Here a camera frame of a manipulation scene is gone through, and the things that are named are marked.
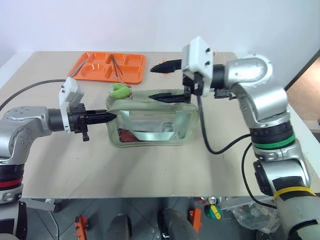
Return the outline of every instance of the green trim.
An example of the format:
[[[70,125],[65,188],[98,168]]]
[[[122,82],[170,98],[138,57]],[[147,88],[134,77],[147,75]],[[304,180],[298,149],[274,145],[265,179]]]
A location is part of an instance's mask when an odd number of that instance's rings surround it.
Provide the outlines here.
[[[259,149],[275,149],[279,147],[283,147],[285,145],[288,145],[292,143],[296,139],[295,134],[292,134],[292,136],[288,137],[285,140],[274,142],[274,143],[253,143],[254,146],[256,146]]]

